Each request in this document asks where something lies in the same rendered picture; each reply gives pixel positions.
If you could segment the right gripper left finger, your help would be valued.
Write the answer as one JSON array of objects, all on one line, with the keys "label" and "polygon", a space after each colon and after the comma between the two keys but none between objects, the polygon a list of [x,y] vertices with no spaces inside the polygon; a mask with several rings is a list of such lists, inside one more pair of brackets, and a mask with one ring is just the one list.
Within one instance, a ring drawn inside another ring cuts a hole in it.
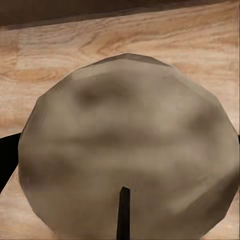
[{"label": "right gripper left finger", "polygon": [[0,138],[0,193],[19,164],[18,144],[21,133]]}]

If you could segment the pillar candle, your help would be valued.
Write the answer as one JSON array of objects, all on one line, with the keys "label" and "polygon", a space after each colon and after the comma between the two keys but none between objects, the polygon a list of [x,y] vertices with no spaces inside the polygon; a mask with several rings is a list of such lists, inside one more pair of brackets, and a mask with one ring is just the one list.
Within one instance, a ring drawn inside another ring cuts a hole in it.
[{"label": "pillar candle", "polygon": [[240,188],[240,142],[216,95],[125,53],[38,98],[18,168],[32,210],[63,240],[201,240]]}]

